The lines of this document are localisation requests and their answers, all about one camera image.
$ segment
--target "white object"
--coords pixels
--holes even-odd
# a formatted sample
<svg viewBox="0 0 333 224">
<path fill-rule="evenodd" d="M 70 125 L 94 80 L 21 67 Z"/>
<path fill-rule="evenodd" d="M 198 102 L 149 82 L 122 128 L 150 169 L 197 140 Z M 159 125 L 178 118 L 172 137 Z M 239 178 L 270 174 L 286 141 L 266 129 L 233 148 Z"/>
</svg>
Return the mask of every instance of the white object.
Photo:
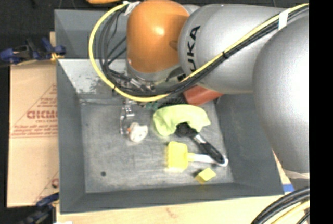
<svg viewBox="0 0 333 224">
<path fill-rule="evenodd" d="M 132 142 L 142 141 L 148 134 L 148 126 L 140 126 L 138 122 L 133 122 L 129 127 L 129 137 Z"/>
</svg>

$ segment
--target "white label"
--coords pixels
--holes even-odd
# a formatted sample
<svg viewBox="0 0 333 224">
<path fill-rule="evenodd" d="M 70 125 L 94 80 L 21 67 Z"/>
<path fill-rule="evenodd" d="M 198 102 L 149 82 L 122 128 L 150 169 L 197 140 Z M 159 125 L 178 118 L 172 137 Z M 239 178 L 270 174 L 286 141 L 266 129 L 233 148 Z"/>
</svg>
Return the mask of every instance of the white label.
<svg viewBox="0 0 333 224">
<path fill-rule="evenodd" d="M 128 8 L 126 9 L 124 15 L 125 15 L 125 16 L 129 15 L 129 14 L 133 11 L 133 9 L 134 9 L 139 3 L 141 3 L 141 2 L 140 2 L 140 1 L 136 1 L 136 2 L 130 3 L 129 6 L 128 6 Z"/>
</svg>

